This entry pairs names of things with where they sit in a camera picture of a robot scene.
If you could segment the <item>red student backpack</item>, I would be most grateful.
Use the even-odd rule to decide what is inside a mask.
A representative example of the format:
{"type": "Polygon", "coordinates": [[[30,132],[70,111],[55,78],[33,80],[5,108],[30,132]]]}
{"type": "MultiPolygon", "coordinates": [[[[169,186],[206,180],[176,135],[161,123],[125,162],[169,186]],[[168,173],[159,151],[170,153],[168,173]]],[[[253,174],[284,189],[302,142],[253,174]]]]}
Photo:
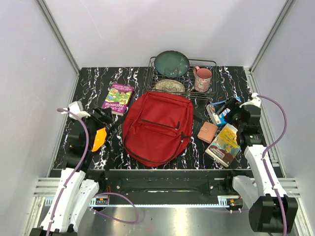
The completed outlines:
{"type": "Polygon", "coordinates": [[[122,127],[122,142],[130,157],[147,167],[175,159],[190,142],[194,106],[187,98],[160,91],[140,96],[110,131],[122,127]]]}

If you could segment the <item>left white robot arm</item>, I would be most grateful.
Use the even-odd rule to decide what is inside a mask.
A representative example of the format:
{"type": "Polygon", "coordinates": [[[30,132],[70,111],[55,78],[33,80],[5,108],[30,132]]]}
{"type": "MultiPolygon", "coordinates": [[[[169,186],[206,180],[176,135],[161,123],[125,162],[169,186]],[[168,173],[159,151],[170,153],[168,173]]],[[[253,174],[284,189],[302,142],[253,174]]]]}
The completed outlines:
{"type": "Polygon", "coordinates": [[[95,108],[90,114],[80,102],[73,102],[57,111],[81,124],[83,133],[71,137],[66,166],[49,211],[40,226],[31,229],[31,236],[76,236],[90,201],[106,190],[104,173],[89,166],[111,129],[111,109],[95,108]]]}

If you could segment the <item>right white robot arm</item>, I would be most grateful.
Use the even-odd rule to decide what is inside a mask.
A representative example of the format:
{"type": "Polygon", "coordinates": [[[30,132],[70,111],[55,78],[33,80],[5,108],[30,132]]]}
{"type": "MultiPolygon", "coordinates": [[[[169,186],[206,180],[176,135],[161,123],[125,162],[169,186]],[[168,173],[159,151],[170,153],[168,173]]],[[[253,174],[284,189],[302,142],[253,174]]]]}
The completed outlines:
{"type": "Polygon", "coordinates": [[[230,110],[224,119],[237,129],[237,143],[254,178],[237,175],[226,180],[223,188],[229,195],[238,193],[241,196],[249,209],[249,223],[254,232],[285,236],[292,230],[298,203],[281,186],[268,154],[280,139],[269,146],[263,143],[259,130],[262,98],[262,95],[253,93],[251,100],[241,103],[231,97],[217,111],[221,114],[225,109],[230,110]]]}

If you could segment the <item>yellow paperback book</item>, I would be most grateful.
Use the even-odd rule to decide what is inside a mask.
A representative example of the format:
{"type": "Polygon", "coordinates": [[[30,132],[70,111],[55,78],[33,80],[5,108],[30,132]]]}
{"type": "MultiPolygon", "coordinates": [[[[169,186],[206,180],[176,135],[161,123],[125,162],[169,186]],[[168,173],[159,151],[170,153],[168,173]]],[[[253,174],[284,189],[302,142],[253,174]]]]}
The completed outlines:
{"type": "Polygon", "coordinates": [[[208,155],[226,168],[241,150],[237,143],[237,131],[234,126],[227,123],[205,150],[208,155]]]}

